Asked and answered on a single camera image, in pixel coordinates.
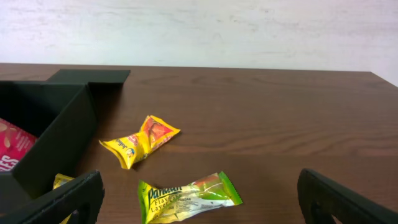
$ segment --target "black cardboard box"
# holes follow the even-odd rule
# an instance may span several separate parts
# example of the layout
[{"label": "black cardboard box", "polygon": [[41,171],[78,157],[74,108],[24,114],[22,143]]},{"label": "black cardboard box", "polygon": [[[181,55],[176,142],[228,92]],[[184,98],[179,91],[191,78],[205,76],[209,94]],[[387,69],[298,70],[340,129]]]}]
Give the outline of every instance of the black cardboard box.
[{"label": "black cardboard box", "polygon": [[46,82],[0,82],[0,118],[39,137],[13,169],[0,172],[0,214],[47,193],[56,174],[73,172],[96,129],[90,88],[121,86],[129,72],[60,70]]}]

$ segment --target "red snack package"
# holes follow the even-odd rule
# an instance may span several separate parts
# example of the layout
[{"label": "red snack package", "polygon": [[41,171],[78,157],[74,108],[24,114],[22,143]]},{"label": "red snack package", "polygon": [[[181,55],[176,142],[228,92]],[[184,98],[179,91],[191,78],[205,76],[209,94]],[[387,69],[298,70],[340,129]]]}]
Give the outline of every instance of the red snack package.
[{"label": "red snack package", "polygon": [[31,149],[36,139],[0,118],[0,172],[10,171]]},{"label": "red snack package", "polygon": [[180,132],[179,129],[171,127],[162,119],[157,118],[154,115],[147,116],[139,131],[146,133],[151,152],[155,151]]}]

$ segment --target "brown wooden tabletop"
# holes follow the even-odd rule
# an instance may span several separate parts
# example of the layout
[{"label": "brown wooden tabletop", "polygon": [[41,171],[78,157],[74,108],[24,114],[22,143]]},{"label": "brown wooden tabletop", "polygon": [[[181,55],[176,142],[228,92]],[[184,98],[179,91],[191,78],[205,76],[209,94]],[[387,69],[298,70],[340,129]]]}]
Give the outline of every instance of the brown wooden tabletop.
[{"label": "brown wooden tabletop", "polygon": [[[176,187],[220,171],[244,203],[184,223],[303,223],[303,168],[398,211],[398,89],[372,73],[2,64],[0,80],[46,80],[60,68],[131,69],[121,92],[102,96],[76,171],[101,171],[98,223],[141,223],[139,179]],[[148,114],[182,133],[124,170],[98,140],[137,132]]]}]

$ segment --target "snack package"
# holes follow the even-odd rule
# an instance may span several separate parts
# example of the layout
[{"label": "snack package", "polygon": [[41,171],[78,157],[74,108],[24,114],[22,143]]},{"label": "snack package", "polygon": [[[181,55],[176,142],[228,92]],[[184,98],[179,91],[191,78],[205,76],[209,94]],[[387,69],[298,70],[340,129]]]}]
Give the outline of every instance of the snack package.
[{"label": "snack package", "polygon": [[118,159],[123,169],[130,169],[180,132],[162,119],[147,116],[138,133],[110,141],[99,141]]},{"label": "snack package", "polygon": [[168,189],[157,189],[140,180],[138,197],[142,224],[182,221],[207,210],[242,204],[224,172]]},{"label": "snack package", "polygon": [[0,171],[10,171],[31,149],[36,139],[0,118]]},{"label": "snack package", "polygon": [[[65,176],[65,175],[62,175],[62,174],[57,174],[55,176],[55,180],[54,180],[54,184],[53,184],[52,189],[56,189],[57,187],[60,187],[63,184],[65,184],[66,182],[71,181],[71,180],[73,180],[72,177],[68,177],[68,176]],[[68,221],[69,221],[69,218],[70,218],[70,215],[67,216],[60,224],[67,224]]]}]

